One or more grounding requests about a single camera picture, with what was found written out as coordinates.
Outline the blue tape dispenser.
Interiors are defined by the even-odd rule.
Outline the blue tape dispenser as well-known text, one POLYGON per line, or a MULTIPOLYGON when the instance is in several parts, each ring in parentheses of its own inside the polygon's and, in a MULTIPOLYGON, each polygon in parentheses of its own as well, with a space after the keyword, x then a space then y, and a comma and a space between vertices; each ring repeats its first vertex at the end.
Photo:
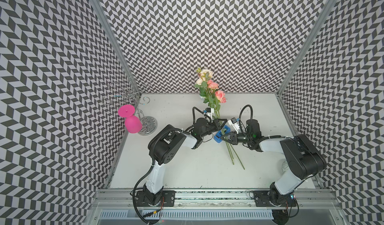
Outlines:
POLYGON ((218 131, 218 132, 214 135, 213 139, 215 140, 215 142, 217 142, 217 143, 221 143, 221 142, 223 141, 223 140, 221 139, 221 137, 222 137, 223 135, 225 135, 225 134, 228 134, 229 132, 231 132, 231 129, 230 129, 227 125, 225 125, 224 128, 223 128, 222 130, 218 131))

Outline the artificial rose bouquet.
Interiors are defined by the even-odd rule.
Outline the artificial rose bouquet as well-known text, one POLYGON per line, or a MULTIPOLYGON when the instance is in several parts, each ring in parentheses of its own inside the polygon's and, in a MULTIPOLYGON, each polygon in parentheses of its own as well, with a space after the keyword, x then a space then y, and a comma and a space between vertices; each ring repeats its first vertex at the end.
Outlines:
POLYGON ((213 110, 213 118, 221 118, 220 108, 222 103, 226 103, 226 95, 219 89, 219 85, 213 81, 214 73, 209 69, 200 67, 196 70, 198 79, 195 88, 199 89, 200 97, 208 107, 213 110))

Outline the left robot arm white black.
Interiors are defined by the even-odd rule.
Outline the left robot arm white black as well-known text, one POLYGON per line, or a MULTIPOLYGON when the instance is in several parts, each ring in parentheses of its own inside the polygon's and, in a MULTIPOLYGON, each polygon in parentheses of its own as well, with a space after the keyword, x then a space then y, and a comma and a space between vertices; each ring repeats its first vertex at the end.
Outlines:
POLYGON ((196 107, 192 108, 192 113, 193 124, 187 130, 169 124, 150 141, 148 149, 152 165, 132 191, 135 207, 172 207, 174 203, 171 202, 171 196, 176 192, 164 190, 166 164, 175 157, 181 147, 197 149, 206 136, 222 130, 228 121, 196 107))

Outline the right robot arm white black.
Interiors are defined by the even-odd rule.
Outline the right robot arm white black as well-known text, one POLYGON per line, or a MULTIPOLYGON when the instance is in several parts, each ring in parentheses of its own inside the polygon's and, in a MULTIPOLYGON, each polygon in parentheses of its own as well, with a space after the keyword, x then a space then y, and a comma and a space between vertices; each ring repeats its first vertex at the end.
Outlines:
POLYGON ((249 119, 243 124, 239 118, 234 131, 224 134, 221 140, 231 144, 244 144, 249 150, 275 152, 285 156, 288 168, 267 192, 254 192, 255 199, 268 200, 270 206, 280 207, 292 204, 294 191, 307 179, 326 169, 327 163, 314 143, 304 134, 293 137, 272 135, 263 136, 259 122, 249 119))

